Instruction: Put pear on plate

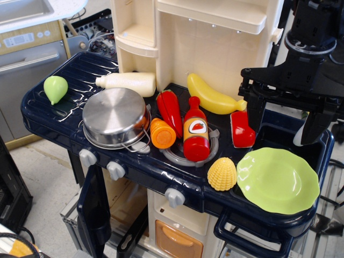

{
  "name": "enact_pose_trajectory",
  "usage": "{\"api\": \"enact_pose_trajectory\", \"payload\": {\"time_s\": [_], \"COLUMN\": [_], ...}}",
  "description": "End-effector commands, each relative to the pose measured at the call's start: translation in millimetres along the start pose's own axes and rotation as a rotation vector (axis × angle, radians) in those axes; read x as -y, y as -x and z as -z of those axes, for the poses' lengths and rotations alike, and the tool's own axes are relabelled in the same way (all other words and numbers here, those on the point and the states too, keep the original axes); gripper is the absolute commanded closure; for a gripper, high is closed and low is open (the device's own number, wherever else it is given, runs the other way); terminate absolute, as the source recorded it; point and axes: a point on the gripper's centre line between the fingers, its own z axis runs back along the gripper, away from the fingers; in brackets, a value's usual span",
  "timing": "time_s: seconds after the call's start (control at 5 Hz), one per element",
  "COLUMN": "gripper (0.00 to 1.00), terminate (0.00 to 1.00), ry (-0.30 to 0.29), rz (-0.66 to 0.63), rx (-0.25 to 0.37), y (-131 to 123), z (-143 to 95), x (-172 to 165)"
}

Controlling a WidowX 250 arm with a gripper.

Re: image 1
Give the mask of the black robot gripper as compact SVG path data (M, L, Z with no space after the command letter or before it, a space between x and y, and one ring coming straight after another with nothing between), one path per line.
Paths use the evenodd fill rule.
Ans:
M343 113L343 46L290 50L277 66L244 68L239 96L247 101L249 126L258 132L266 101L309 111L300 143L317 141L338 113Z

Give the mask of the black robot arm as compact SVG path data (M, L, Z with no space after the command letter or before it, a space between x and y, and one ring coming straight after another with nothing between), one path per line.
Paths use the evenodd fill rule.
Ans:
M343 118L343 71L326 63L343 39L343 1L297 1L285 36L285 61L245 68L239 95L247 101L249 126L259 131L266 103L309 112L295 145L314 143L330 123Z

